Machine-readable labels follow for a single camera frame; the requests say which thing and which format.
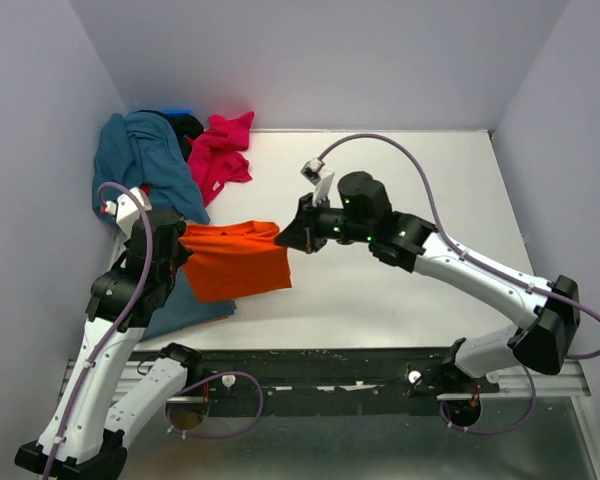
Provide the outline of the orange t shirt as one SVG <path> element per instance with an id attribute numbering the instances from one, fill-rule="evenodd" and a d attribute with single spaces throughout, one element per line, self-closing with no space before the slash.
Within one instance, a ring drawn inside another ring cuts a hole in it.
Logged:
<path id="1" fill-rule="evenodd" d="M 193 254 L 186 278 L 202 303 L 249 297 L 292 286 L 287 249 L 275 243 L 273 222 L 217 226 L 189 224 L 181 243 Z"/>

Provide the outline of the grey blue t shirt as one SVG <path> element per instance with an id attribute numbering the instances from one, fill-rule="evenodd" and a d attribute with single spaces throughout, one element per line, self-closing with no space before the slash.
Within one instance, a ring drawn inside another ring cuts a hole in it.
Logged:
<path id="1" fill-rule="evenodd" d="M 180 269 L 165 305 L 153 313 L 141 340 L 155 339 L 190 326 L 225 318 L 233 315 L 235 310 L 233 301 L 201 303 L 184 270 Z"/>

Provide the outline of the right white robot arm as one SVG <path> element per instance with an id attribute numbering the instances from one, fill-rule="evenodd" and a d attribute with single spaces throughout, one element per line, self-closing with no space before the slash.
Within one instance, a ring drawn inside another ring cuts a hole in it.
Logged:
<path id="1" fill-rule="evenodd" d="M 329 186 L 321 181 L 299 199 L 277 245 L 312 254 L 330 240 L 365 243 L 380 262 L 442 281 L 511 321 L 507 328 L 452 345 L 439 370 L 447 389 L 463 391 L 476 378 L 515 365 L 544 375 L 561 371 L 580 325 L 574 280 L 523 274 L 446 240 L 440 227 L 394 210 L 384 185 L 366 172 L 338 182 L 339 208 L 330 205 Z"/>

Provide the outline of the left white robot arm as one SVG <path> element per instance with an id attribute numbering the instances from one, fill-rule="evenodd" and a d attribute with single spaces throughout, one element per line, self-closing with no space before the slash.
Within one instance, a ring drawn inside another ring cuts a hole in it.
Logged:
<path id="1" fill-rule="evenodd" d="M 131 444 L 167 399 L 200 387 L 199 353 L 170 344 L 145 378 L 114 398 L 191 253 L 180 242 L 185 231 L 173 211 L 150 210 L 135 221 L 125 251 L 92 284 L 79 356 L 56 411 L 38 439 L 19 447 L 16 466 L 44 479 L 116 479 Z"/>

